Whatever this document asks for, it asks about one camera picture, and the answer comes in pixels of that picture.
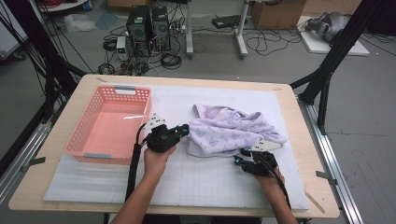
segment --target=white device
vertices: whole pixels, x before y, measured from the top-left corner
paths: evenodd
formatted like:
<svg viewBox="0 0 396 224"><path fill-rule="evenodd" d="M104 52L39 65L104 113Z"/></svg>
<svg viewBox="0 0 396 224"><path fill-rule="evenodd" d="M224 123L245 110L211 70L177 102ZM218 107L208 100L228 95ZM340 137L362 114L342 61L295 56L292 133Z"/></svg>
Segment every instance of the white device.
<svg viewBox="0 0 396 224"><path fill-rule="evenodd" d="M161 116L154 113L152 117L148 119L148 122L146 123L146 125L143 127L142 130L147 131L149 129L156 128L165 123L166 123L165 119L161 118Z"/></svg>
<svg viewBox="0 0 396 224"><path fill-rule="evenodd" d="M128 61L128 48L126 43L126 36L117 37L117 53L122 62Z"/></svg>
<svg viewBox="0 0 396 224"><path fill-rule="evenodd" d="M264 152L272 149L278 149L282 148L283 145L279 143L274 143L270 142L267 140L260 140L258 143L256 143L253 147L251 147L252 151L259 151L259 152Z"/></svg>

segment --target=towel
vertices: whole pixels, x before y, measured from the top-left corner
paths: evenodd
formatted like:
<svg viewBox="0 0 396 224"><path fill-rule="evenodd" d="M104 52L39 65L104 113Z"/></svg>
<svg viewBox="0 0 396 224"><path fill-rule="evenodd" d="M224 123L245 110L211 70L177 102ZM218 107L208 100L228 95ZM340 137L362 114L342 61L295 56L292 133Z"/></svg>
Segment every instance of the towel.
<svg viewBox="0 0 396 224"><path fill-rule="evenodd" d="M198 119L189 122L188 153L197 157L232 156L260 140L283 144L287 139L261 112L246 114L228 106L194 105Z"/></svg>

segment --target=cardboard box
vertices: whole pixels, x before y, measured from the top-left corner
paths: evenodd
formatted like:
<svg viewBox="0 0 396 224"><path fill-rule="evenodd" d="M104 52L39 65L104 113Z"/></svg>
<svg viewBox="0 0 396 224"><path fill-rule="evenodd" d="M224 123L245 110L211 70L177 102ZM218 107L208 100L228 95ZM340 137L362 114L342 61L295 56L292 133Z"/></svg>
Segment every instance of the cardboard box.
<svg viewBox="0 0 396 224"><path fill-rule="evenodd" d="M132 6L151 6L151 0L107 0L109 7L132 8Z"/></svg>
<svg viewBox="0 0 396 224"><path fill-rule="evenodd" d="M338 11L352 15L360 3L361 0L307 0L303 14L321 15L323 12Z"/></svg>
<svg viewBox="0 0 396 224"><path fill-rule="evenodd" d="M301 17L306 0L283 0L276 6L255 3L251 12L254 26L264 29L294 29Z"/></svg>

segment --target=wooden table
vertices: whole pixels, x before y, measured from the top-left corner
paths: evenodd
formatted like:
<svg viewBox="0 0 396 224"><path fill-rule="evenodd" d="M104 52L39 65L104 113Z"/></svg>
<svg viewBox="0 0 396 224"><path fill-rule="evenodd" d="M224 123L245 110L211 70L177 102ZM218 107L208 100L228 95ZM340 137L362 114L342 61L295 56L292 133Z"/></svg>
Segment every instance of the wooden table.
<svg viewBox="0 0 396 224"><path fill-rule="evenodd" d="M102 213L117 213L120 210L121 204L44 202L43 200L50 185L50 181L56 171L59 159L64 152L64 147L78 124L78 120L94 90L102 82L273 91L276 94L284 122L288 129L290 143L304 183L305 194L309 202L308 210L293 212L293 214L296 217L339 216L338 205L334 199L328 180L316 176L316 171L323 172L323 167L306 127L300 107L289 85L183 78L116 77L99 75L87 75L78 84L78 87L67 103L62 115L58 118L49 137L36 156L37 158L46 157L46 162L30 167L9 202L10 209ZM250 217L272 217L274 215L272 210L159 205L151 205L148 209L148 213Z"/></svg>

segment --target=forearm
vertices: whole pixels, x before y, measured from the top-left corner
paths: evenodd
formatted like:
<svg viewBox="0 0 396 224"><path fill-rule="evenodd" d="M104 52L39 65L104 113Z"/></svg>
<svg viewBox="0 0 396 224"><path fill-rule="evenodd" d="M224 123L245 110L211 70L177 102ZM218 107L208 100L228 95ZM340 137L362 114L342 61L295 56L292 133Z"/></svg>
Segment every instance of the forearm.
<svg viewBox="0 0 396 224"><path fill-rule="evenodd" d="M111 223L142 223L158 182L159 179L143 177Z"/></svg>
<svg viewBox="0 0 396 224"><path fill-rule="evenodd" d="M286 203L285 196L283 192L279 190L274 190L273 192L265 193L268 202L271 204L276 221L278 224L297 224L297 220L291 212L288 204Z"/></svg>
<svg viewBox="0 0 396 224"><path fill-rule="evenodd" d="M297 224L297 220L290 211L286 201L270 202L278 224Z"/></svg>

